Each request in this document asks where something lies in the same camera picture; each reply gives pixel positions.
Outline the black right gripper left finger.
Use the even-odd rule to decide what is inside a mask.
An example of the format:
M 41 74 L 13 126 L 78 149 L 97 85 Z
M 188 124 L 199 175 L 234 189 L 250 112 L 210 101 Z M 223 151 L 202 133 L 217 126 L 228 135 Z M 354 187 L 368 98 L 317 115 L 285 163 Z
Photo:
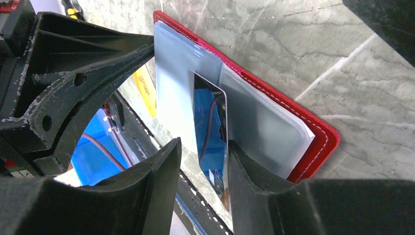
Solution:
M 94 186 L 71 187 L 48 177 L 0 180 L 3 235 L 167 235 L 182 143 Z

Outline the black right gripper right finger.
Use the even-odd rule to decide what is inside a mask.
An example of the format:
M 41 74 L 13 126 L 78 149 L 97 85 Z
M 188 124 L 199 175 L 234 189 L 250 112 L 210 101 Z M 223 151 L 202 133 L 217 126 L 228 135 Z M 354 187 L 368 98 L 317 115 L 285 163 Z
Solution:
M 236 235 L 412 235 L 409 180 L 307 179 L 291 183 L 229 143 L 229 194 Z

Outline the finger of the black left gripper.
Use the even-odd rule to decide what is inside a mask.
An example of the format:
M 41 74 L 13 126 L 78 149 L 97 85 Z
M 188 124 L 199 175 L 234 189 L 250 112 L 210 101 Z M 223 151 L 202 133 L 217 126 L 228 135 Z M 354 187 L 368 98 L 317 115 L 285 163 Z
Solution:
M 63 173 L 90 120 L 139 67 L 153 44 L 68 71 L 47 86 L 21 117 L 0 120 L 0 157 L 34 176 Z
M 153 56 L 151 35 L 119 32 L 41 12 L 23 55 L 23 76 L 58 72 L 124 76 Z

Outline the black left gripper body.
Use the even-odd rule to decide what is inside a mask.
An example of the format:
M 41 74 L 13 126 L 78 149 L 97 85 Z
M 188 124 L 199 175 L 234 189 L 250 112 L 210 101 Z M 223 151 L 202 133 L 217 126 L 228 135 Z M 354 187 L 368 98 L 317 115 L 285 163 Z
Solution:
M 29 123 L 28 108 L 39 94 L 33 73 L 36 13 L 28 0 L 0 3 L 0 121 Z

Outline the red leather card holder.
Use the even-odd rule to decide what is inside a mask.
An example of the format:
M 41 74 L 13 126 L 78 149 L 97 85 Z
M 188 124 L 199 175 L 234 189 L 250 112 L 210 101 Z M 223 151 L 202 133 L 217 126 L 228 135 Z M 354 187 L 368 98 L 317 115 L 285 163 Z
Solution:
M 272 173 L 297 183 L 337 148 L 340 134 L 334 127 L 162 11 L 153 18 L 157 119 L 192 152 L 197 149 L 195 75 L 224 91 L 228 137 Z

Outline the single gold credit card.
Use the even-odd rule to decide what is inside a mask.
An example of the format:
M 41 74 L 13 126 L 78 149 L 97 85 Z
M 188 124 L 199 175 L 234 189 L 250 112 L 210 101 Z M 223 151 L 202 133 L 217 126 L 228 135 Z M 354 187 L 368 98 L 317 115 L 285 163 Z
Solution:
M 156 88 L 151 79 L 150 73 L 146 65 L 140 67 L 133 73 L 133 79 L 136 87 L 142 97 L 144 105 L 151 117 L 155 117 L 157 114 L 156 108 Z

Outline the black yellow screwdriver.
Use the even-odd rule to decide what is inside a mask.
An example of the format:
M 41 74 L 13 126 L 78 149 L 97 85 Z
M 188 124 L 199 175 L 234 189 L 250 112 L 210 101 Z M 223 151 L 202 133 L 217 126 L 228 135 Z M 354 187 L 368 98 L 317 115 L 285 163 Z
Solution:
M 61 4 L 68 17 L 85 21 L 83 9 L 78 0 L 61 0 Z

